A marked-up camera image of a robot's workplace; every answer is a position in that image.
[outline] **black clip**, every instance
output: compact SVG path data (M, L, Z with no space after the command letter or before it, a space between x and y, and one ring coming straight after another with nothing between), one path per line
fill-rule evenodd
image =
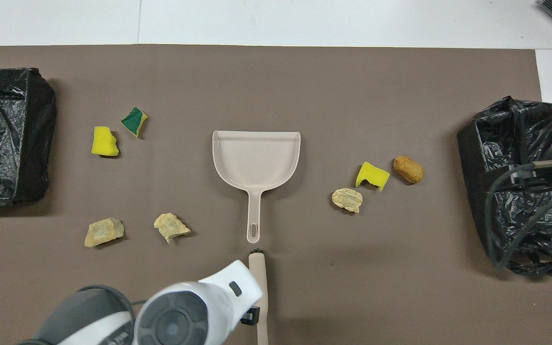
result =
M256 325L257 322L259 322L259 309L260 308L257 306L250 308L248 312L241 317L240 322L249 326Z

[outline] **sponge piece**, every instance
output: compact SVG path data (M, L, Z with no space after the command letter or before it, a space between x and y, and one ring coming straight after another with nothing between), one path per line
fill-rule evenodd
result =
M116 138L112 135L112 132L110 132L109 127L95 127L95 130L92 134L91 153L110 157L118 155Z
M357 190L340 188L331 194L331 201L339 208L359 213L359 206L363 202L363 196Z
M127 115L127 117L121 120L121 123L125 128L138 138L140 135L140 129L144 124L144 121L148 118L146 114L138 108L133 108L133 110Z
M369 183L377 186L379 190L383 190L383 187L386 185L387 180L391 174L389 172L386 172L380 168L376 168L374 165L363 162L363 165L361 166L361 169L359 170L359 174L357 174L357 181L355 182L355 186L359 186L361 184L361 181L366 180Z
M171 243L176 236L191 233L191 230L175 214L171 213L161 214L155 220L154 226L159 229L167 243Z
M95 245L122 237L123 234L125 234L125 227L123 227L123 223L116 218L96 221L88 226L85 247L94 247Z

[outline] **dustpan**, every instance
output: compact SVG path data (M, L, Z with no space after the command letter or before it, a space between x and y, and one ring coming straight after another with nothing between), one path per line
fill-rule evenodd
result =
M247 240L259 240L261 194L284 184L299 160L299 132L214 131L212 157L221 179L248 193Z

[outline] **dustpan handle hole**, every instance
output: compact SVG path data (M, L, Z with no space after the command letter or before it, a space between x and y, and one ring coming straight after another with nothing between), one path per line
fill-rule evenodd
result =
M257 237L257 225L251 224L250 225L250 237L256 238Z

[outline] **dustpan handle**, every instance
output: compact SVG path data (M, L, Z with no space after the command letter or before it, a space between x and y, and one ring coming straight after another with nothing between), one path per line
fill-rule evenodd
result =
M248 224L246 239L248 242L259 241L259 219L261 214L261 192L248 192Z

